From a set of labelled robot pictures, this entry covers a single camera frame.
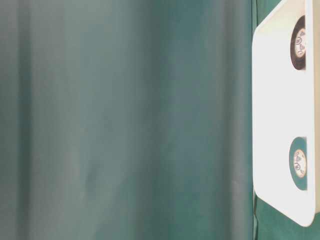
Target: dark green fabric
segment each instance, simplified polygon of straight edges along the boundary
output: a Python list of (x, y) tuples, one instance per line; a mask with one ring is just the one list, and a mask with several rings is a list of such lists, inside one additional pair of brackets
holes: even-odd
[(0, 239), (252, 239), (251, 8), (1, 0)]
[[(253, 19), (257, 24), (272, 11), (280, 0), (258, 0), (257, 9), (253, 9)], [(319, 240), (320, 239), (320, 215), (317, 214), (314, 222), (309, 227), (302, 227), (263, 200), (256, 198), (255, 215), (257, 219), (256, 240)]]

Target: round label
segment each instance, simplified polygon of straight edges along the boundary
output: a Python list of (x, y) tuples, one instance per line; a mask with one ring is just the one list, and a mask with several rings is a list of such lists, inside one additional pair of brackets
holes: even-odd
[(306, 29), (302, 28), (295, 37), (295, 55), (302, 58), (306, 53)]
[(307, 172), (307, 158), (301, 149), (297, 149), (293, 155), (293, 165), (295, 174), (299, 178), (303, 178)]

